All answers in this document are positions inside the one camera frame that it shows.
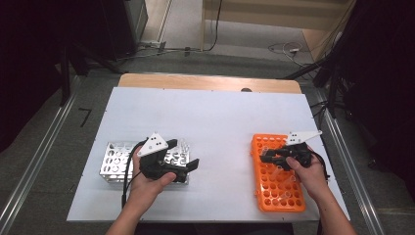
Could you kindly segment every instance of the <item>human hand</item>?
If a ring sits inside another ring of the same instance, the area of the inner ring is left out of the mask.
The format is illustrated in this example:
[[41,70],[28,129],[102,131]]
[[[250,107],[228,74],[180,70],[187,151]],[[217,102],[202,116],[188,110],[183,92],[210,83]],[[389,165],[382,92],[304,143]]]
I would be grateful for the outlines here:
[[158,180],[148,179],[140,172],[140,158],[137,157],[138,147],[132,157],[133,176],[128,200],[118,218],[107,231],[107,235],[134,234],[138,221],[155,201],[162,189],[175,178],[176,174],[169,172]]
[[[141,147],[137,148],[132,157],[133,176],[140,172],[141,158],[137,157],[137,153],[140,149]],[[157,195],[162,192],[162,189],[171,183],[175,178],[176,174],[172,172],[166,173],[158,180],[146,178],[146,176],[140,173],[131,182],[130,194],[125,206],[135,208],[141,216],[141,214],[146,212],[153,204]]]
[[314,155],[312,155],[310,167],[303,167],[292,157],[287,157],[287,164],[299,176],[302,184],[308,192],[308,195],[314,201],[319,200],[320,197],[330,191],[326,178],[324,177],[323,166]]

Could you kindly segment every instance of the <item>metal rail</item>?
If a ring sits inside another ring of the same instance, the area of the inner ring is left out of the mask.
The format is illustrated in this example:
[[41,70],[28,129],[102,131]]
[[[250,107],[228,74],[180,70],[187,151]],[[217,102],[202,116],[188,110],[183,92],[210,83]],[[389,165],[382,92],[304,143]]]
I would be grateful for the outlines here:
[[45,136],[42,139],[42,142],[31,158],[31,161],[24,171],[21,180],[13,190],[12,194],[9,196],[9,199],[6,202],[6,206],[2,210],[0,216],[0,235],[7,234],[12,227],[19,210],[21,209],[31,186],[33,185],[36,176],[40,171],[40,168],[43,166],[43,163],[45,162],[49,151],[55,142],[55,139],[58,136],[59,131],[65,122],[65,119],[68,116],[80,85],[81,80],[78,76],[76,76],[72,82],[72,94],[69,96],[68,101],[65,103],[65,105],[58,109],[52,124],[49,126]]
[[[317,90],[317,96],[319,102],[326,100],[323,91],[319,89]],[[342,132],[340,131],[338,121],[336,119],[332,119],[330,117],[330,114],[328,113],[325,113],[325,119],[327,121],[327,124],[329,125],[330,132],[339,151],[343,165],[345,166],[348,180],[350,181],[351,187],[354,191],[354,195],[357,199],[357,203],[360,206],[360,210],[362,211],[363,217],[366,221],[370,234],[385,234],[381,221],[378,218],[378,214],[372,204],[372,200],[370,199],[369,193],[367,192],[363,180],[361,179],[360,174],[357,171],[356,166],[354,165],[354,161],[351,158],[350,152],[346,145],[346,141],[342,136]]]

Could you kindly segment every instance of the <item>wire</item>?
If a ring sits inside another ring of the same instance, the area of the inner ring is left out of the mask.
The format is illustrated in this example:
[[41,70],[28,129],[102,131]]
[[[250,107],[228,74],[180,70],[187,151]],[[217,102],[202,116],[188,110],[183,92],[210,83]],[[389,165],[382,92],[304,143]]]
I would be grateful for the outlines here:
[[287,43],[285,43],[285,44],[283,45],[283,52],[284,52],[284,55],[285,55],[288,59],[290,59],[292,62],[296,63],[297,65],[299,65],[299,66],[301,66],[301,67],[305,67],[305,65],[303,65],[303,64],[301,64],[301,63],[297,62],[296,60],[294,60],[294,56],[295,56],[296,54],[294,54],[294,56],[293,56],[293,57],[291,57],[291,56],[289,56],[289,55],[287,54],[287,52],[286,52],[286,50],[285,50],[285,47],[286,47],[288,44],[291,44],[291,43],[297,43],[297,44],[300,46],[300,47],[299,47],[299,50],[302,48],[301,43],[298,43],[298,42],[287,42]]
[[316,157],[318,159],[318,161],[323,166],[324,177],[326,178],[326,180],[328,180],[330,178],[330,175],[327,173],[326,163],[324,162],[323,157],[321,157],[319,154],[315,153],[314,151],[310,151],[310,152],[311,152],[312,155],[314,155],[314,157]]
[[340,82],[338,86],[339,93],[341,95],[345,95],[348,92],[348,90],[351,88],[351,86],[353,86],[353,84],[354,84],[353,82],[347,79],[344,79],[343,77],[340,77]]
[[340,21],[339,21],[339,23],[338,23],[338,25],[335,27],[335,29],[330,33],[330,35],[326,38],[326,39],[324,39],[318,46],[316,46],[316,47],[314,47],[313,49],[311,49],[310,50],[310,52],[312,52],[312,51],[314,51],[315,49],[317,49],[317,48],[319,48],[319,47],[321,47],[321,46],[323,46],[323,44],[324,43],[326,43],[330,38],[332,38],[332,36],[333,36],[333,34],[344,24],[344,23],[346,23],[346,22],[344,22],[344,19],[345,19],[345,17],[346,17],[346,15],[348,14],[348,12],[350,11],[350,9],[351,9],[351,5],[352,4],[350,4],[350,5],[348,5],[348,8],[347,8],[347,10],[345,11],[345,13],[343,14],[343,16],[342,16],[342,18],[340,19]]
[[141,174],[141,171],[139,171],[136,175],[134,175],[134,177],[132,177],[131,178],[131,180],[128,182],[128,184],[127,184],[127,190],[128,190],[128,188],[129,188],[129,186],[130,186],[130,184],[131,184],[131,182],[135,179],[135,177],[137,177],[139,174]]
[[122,196],[121,196],[121,206],[124,208],[125,203],[127,202],[127,181],[128,181],[128,172],[129,172],[129,166],[131,164],[131,160],[133,158],[134,152],[138,149],[138,147],[144,145],[146,143],[147,140],[141,141],[138,144],[136,144],[134,146],[134,148],[132,148],[130,154],[128,155],[128,159],[127,159],[127,163],[125,165],[125,173],[124,173],[124,182],[123,182],[123,188],[122,188]]
[[[307,72],[307,74],[308,74],[308,76],[311,78],[311,80],[312,79],[314,79],[314,76],[316,75],[316,74],[318,74],[318,71],[316,71],[316,70],[318,70],[319,68],[317,68],[317,69],[315,69],[315,70],[311,70],[311,71],[308,71]],[[316,74],[313,76],[313,75],[311,75],[310,73],[312,72],[312,71],[314,71]],[[304,80],[308,80],[308,78],[305,78],[304,77],[304,74],[303,75],[301,75],[300,77],[302,77],[302,79],[304,79]]]
[[326,104],[327,104],[327,101],[318,102],[317,104],[310,105],[310,109],[312,109],[312,108],[314,108],[316,106],[319,106],[319,105],[326,105]]
[[153,56],[159,56],[159,55],[164,55],[164,54],[173,53],[173,52],[187,52],[187,51],[186,50],[168,50],[168,51],[158,52],[158,53],[150,54],[150,55],[133,56],[133,57],[130,57],[128,59],[153,57]]
[[323,117],[326,115],[326,110],[327,110],[327,105],[321,108],[320,115],[318,116],[318,129],[321,129],[321,126],[323,125]]
[[270,51],[272,53],[275,53],[275,54],[284,54],[282,52],[275,52],[273,47],[276,46],[276,45],[283,45],[285,43],[287,43],[287,42],[272,44],[272,45],[268,46],[268,51]]
[[219,2],[219,8],[217,9],[217,16],[216,16],[216,26],[215,26],[215,36],[214,36],[214,42],[213,44],[210,46],[209,49],[204,50],[204,51],[211,51],[213,49],[213,47],[216,45],[217,42],[217,28],[219,27],[219,18],[220,18],[220,11],[222,9],[222,2],[223,0],[220,0]]
[[[213,9],[213,0],[210,1],[210,8]],[[210,35],[213,35],[213,11],[210,11]],[[210,44],[213,44],[213,37],[210,39]]]

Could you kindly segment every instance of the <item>white table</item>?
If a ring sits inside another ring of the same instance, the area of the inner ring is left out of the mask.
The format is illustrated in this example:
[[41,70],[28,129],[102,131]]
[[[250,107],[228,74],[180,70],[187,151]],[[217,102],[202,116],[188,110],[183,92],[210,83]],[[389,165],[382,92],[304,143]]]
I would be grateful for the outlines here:
[[[287,134],[317,130],[302,94],[253,93],[116,87],[73,199],[68,221],[112,221],[121,210],[121,187],[107,183],[99,170],[108,142],[140,141],[157,131],[164,139],[184,138],[199,168],[188,186],[165,189],[143,220],[166,222],[318,220],[306,197],[304,212],[262,212],[254,196],[250,156],[256,133]],[[307,144],[328,158],[320,138]],[[329,164],[329,186],[347,217]]]

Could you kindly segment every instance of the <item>orange test tube rack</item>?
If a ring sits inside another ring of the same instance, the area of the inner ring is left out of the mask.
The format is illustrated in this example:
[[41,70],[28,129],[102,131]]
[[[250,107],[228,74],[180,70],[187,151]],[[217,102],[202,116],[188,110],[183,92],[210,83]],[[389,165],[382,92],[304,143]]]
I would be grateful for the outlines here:
[[284,146],[287,135],[255,134],[251,155],[254,160],[255,195],[263,212],[303,212],[305,200],[295,172],[260,160],[264,149]]

